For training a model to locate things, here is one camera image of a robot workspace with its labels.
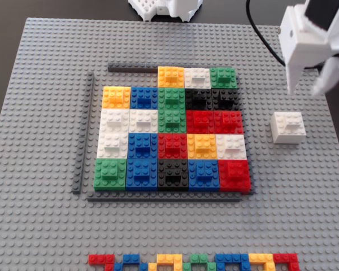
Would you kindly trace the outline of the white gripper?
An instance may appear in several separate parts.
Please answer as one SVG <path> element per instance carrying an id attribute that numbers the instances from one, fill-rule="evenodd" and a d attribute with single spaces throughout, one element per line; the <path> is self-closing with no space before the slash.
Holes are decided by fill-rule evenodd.
<path id="1" fill-rule="evenodd" d="M 339 82 L 339 1 L 288 6 L 279 30 L 288 94 L 296 93 L 303 65 L 316 65 L 337 54 L 325 61 L 311 95 L 333 89 Z"/>

